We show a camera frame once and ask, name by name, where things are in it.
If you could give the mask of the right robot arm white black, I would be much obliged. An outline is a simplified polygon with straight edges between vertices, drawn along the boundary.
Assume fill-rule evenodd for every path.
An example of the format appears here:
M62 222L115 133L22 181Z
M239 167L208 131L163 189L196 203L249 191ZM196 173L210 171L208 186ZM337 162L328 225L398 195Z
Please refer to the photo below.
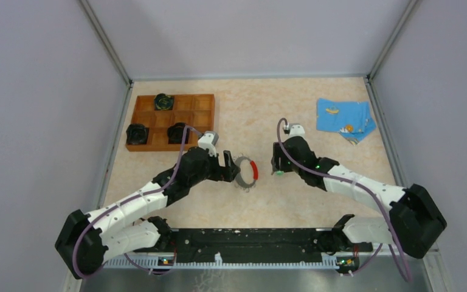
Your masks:
M318 157L304 138L273 143L274 172L294 172L305 184L361 203L380 217L346 215L332 234L333 245L348 251L356 243L395 245L400 255L423 258L447 227L447 221L425 187L394 186Z

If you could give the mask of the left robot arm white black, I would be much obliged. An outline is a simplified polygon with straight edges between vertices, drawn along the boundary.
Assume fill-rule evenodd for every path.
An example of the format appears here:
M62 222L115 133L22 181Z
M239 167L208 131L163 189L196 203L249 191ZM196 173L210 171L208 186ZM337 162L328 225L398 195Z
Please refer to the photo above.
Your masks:
M183 199L190 189L205 181L231 183L240 174L228 150L225 165L218 155L192 147L179 155L176 164L155 176L139 190L101 209L71 212L55 242L55 249L75 279L96 273L109 259L139 248L164 251L170 246L169 227L155 218L134 222L151 212Z

